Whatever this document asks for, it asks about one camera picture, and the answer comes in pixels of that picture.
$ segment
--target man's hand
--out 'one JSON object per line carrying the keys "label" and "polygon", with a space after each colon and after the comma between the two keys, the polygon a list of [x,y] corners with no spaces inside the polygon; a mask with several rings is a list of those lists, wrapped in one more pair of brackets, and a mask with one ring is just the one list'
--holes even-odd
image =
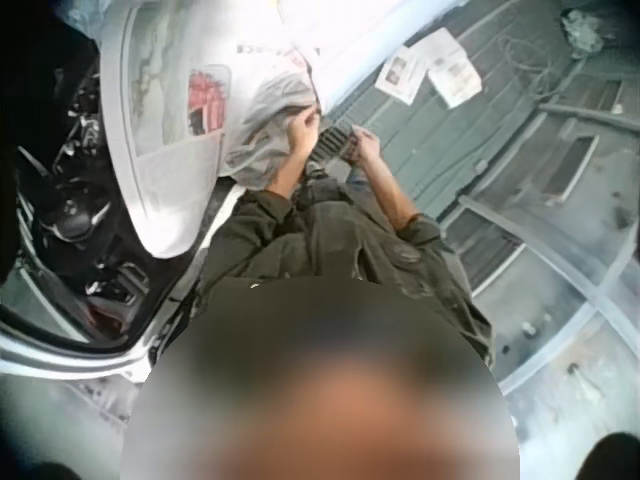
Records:
{"label": "man's hand", "polygon": [[354,125],[353,137],[347,148],[345,160],[353,166],[363,166],[379,159],[380,139],[369,130]]}
{"label": "man's hand", "polygon": [[291,120],[287,128],[291,157],[306,161],[318,143],[319,131],[320,115],[316,105],[303,110]]}

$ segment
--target newspaper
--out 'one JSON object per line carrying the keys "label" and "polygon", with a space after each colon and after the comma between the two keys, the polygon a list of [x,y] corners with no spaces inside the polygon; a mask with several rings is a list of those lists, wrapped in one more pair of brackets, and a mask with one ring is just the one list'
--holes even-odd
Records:
{"label": "newspaper", "polygon": [[429,65],[418,52],[400,48],[382,67],[376,88],[411,105]]}
{"label": "newspaper", "polygon": [[446,28],[398,50],[382,68],[376,88],[411,105],[427,72],[449,108],[482,91],[482,79],[467,52]]}
{"label": "newspaper", "polygon": [[429,80],[449,108],[455,108],[482,91],[482,79],[467,52],[441,28],[412,47],[429,65]]}

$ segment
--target vent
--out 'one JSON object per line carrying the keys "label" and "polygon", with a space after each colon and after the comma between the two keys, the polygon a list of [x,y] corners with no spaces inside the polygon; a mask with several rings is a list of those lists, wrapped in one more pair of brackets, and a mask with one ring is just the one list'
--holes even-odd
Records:
{"label": "vent", "polygon": [[589,110],[610,112],[616,104],[622,82],[620,80],[592,80],[587,87],[583,107]]}
{"label": "vent", "polygon": [[549,183],[542,190],[542,200],[549,206],[569,198],[597,145],[598,137],[576,138],[564,155]]}
{"label": "vent", "polygon": [[604,112],[610,112],[613,107],[618,103],[618,97],[622,90],[622,82],[620,80],[607,80],[604,91],[602,92],[602,98],[598,104],[598,110]]}
{"label": "vent", "polygon": [[497,226],[492,226],[464,251],[460,260],[465,267],[473,296],[479,295],[524,250],[522,241]]}

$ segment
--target trash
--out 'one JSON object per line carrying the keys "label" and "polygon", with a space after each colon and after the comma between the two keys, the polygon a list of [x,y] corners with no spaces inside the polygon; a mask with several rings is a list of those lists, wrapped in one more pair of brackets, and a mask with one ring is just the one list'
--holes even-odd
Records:
{"label": "trash", "polygon": [[482,79],[467,52],[446,28],[425,37],[411,50],[427,61],[429,79],[449,108],[482,91]]}
{"label": "trash", "polygon": [[376,88],[411,105],[428,67],[426,59],[417,51],[402,47],[382,67]]}

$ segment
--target paper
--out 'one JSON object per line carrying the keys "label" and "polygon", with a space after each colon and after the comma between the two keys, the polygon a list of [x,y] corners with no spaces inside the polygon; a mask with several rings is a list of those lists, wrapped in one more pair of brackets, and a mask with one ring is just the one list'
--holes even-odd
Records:
{"label": "paper", "polygon": [[429,80],[449,108],[455,108],[482,91],[482,79],[468,58],[429,70]]}
{"label": "paper", "polygon": [[412,47],[425,59],[429,80],[449,108],[455,108],[482,91],[482,79],[467,52],[446,28],[432,33]]}
{"label": "paper", "polygon": [[402,47],[382,67],[376,88],[411,105],[418,94],[428,64],[422,55]]}
{"label": "paper", "polygon": [[442,69],[467,58],[467,52],[446,28],[426,36],[411,47],[411,50],[425,58],[429,70]]}

